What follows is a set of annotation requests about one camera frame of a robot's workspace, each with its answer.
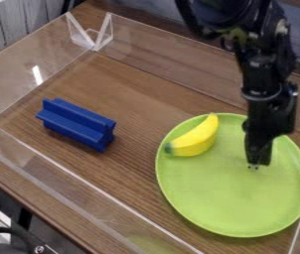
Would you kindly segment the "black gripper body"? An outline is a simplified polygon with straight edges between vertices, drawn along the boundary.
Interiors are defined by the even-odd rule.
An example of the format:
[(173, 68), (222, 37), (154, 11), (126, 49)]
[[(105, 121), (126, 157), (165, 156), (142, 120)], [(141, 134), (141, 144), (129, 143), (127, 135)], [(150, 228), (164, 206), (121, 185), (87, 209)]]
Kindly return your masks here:
[(248, 118), (244, 121), (247, 146), (265, 146), (276, 137), (295, 130), (299, 87), (285, 82), (271, 97), (248, 100)]

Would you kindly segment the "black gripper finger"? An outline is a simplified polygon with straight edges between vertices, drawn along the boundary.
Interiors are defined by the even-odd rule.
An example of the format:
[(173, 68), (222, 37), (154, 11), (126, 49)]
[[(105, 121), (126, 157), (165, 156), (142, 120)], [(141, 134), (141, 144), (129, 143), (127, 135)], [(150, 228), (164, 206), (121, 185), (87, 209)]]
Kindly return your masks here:
[(248, 166), (257, 169), (271, 165), (273, 139), (267, 135), (247, 133), (244, 138)]

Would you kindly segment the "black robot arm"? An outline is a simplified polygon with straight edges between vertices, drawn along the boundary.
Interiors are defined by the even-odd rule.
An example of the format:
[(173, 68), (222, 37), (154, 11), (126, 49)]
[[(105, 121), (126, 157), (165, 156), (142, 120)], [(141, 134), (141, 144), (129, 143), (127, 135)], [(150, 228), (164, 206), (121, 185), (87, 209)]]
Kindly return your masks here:
[(295, 130), (299, 87), (291, 23), (277, 0), (174, 0), (192, 33), (234, 53), (247, 100), (244, 148), (252, 167), (271, 164), (273, 141)]

